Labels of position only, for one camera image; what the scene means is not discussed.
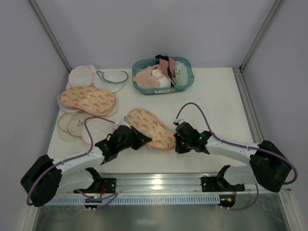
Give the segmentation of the floral mesh laundry bag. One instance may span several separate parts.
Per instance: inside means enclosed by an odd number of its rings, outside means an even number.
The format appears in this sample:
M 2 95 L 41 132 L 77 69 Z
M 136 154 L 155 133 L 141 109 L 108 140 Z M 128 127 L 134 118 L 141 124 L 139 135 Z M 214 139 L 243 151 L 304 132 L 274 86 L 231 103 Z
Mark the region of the floral mesh laundry bag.
M 134 108 L 128 114 L 128 123 L 141 134 L 152 139 L 148 148 L 171 150 L 176 146 L 174 133 L 153 113 L 142 108 Z

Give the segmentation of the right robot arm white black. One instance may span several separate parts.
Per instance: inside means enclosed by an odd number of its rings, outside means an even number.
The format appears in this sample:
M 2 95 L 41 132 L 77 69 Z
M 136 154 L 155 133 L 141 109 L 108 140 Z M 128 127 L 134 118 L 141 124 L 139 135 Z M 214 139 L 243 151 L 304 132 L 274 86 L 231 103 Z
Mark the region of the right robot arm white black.
M 197 153 L 221 155 L 243 165 L 225 165 L 217 174 L 220 188 L 238 184 L 259 184 L 270 192 L 277 193 L 285 184 L 292 170 L 291 163 L 270 141 L 244 143 L 217 136 L 209 131 L 199 132 L 184 120 L 175 120 L 176 153 L 191 150 Z

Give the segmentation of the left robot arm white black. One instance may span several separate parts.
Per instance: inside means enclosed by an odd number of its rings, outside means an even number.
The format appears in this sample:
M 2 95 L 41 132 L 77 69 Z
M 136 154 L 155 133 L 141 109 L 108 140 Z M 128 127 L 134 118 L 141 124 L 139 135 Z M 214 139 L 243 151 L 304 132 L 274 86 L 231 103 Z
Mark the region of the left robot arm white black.
M 151 141 L 133 126 L 120 125 L 106 139 L 93 143 L 85 153 L 58 159 L 47 154 L 40 156 L 20 181 L 27 193 L 26 204 L 40 207 L 59 190 L 93 188 L 98 184 L 98 174 L 93 172 L 93 167 L 114 160 L 125 149 L 138 150 Z

